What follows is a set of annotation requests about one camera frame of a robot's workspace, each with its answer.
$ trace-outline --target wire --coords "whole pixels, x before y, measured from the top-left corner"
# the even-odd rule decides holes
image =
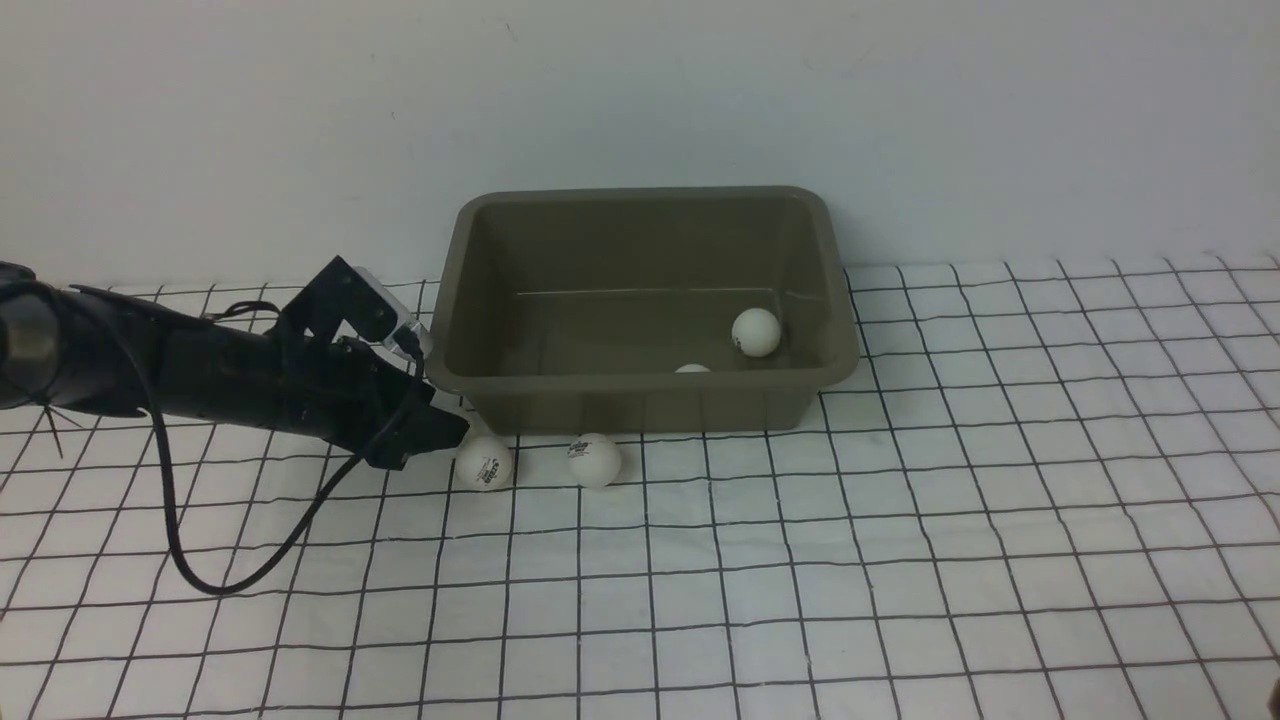
[[[215,585],[212,583],[205,582],[196,571],[191,568],[187,561],[187,552],[182,547],[182,537],[178,532],[178,491],[173,478],[173,455],[169,450],[169,430],[164,424],[164,414],[160,411],[159,402],[156,401],[155,388],[151,387],[151,380],[147,378],[146,372],[142,369],[142,363],[138,361],[137,355],[134,355],[133,348],[129,347],[128,341],[120,334],[120,331],[115,328],[114,324],[106,319],[99,316],[92,310],[76,302],[64,302],[61,299],[61,292],[38,281],[15,281],[0,286],[0,301],[8,300],[10,297],[18,297],[24,293],[42,296],[50,305],[50,309],[55,315],[63,318],[69,306],[72,311],[84,316],[90,324],[96,329],[106,334],[111,340],[111,343],[120,351],[124,360],[128,363],[129,369],[133,372],[133,377],[138,383],[138,389],[142,392],[142,397],[146,401],[145,410],[151,415],[151,429],[156,438],[156,454],[160,457],[160,489],[164,496],[164,529],[165,536],[169,541],[169,555],[173,557],[174,566],[178,568],[178,574],[182,575],[184,580],[191,583],[191,587],[197,591],[211,594],[211,596],[225,596],[234,594],[243,589],[247,589],[256,584],[259,580],[265,578],[276,565],[284,560],[284,556],[289,553],[291,550],[297,544],[298,538],[302,533],[311,525],[315,519],[316,512],[320,511],[320,506],[324,501],[329,498],[338,483],[343,480],[360,462],[369,457],[379,443],[390,433],[404,416],[408,414],[413,405],[413,393],[404,393],[404,400],[401,402],[396,413],[387,420],[387,423],[379,429],[369,442],[355,452],[351,457],[343,462],[334,474],[325,482],[325,484],[316,492],[315,498],[311,500],[311,505],[307,506],[306,512],[289,532],[289,536],[280,543],[280,547],[266,559],[265,562],[244,579],[230,583],[227,585]],[[416,345],[404,348],[412,356],[413,363],[413,383],[420,384],[425,378],[425,361],[422,357],[421,347]]]
[[[260,310],[264,313],[275,313],[276,315],[280,314],[280,309],[276,307],[274,302],[268,302],[266,300],[241,300],[239,302],[232,302],[221,313],[205,313],[201,318],[214,320],[216,323],[219,320],[227,320],[229,318],[237,318],[239,315]]]

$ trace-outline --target grid mat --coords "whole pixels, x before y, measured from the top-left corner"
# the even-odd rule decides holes
[[[206,598],[145,420],[0,414],[18,717],[1265,716],[1280,674],[1280,264],[854,268],[869,361],[782,433],[509,438],[357,469]],[[187,313],[296,288],[118,288]],[[420,310],[436,286],[393,291]],[[266,318],[246,322],[262,329]],[[457,406],[456,397],[444,398]],[[339,454],[174,419],[183,534],[237,579]]]

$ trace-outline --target white wall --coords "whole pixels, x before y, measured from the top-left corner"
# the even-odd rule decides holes
[[[4,0],[0,256],[435,274],[493,190],[795,183],[849,261],[1280,245],[1276,0]]]

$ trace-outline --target white ball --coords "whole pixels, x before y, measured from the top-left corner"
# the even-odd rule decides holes
[[[603,488],[622,470],[622,451],[600,433],[586,433],[568,446],[568,471],[582,486]]]
[[[504,488],[511,484],[515,464],[511,451],[493,436],[477,434],[458,446],[453,461],[453,474],[458,480],[479,491]]]
[[[782,323],[773,316],[773,313],[763,307],[742,310],[742,314],[733,320],[733,345],[742,355],[749,357],[764,357],[778,348],[782,340]]]

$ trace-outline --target plastic tub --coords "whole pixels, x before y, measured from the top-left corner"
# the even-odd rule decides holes
[[[748,307],[782,320],[767,357],[730,340]],[[500,434],[792,428],[859,359],[827,208],[795,187],[477,197],[431,334],[428,378]]]

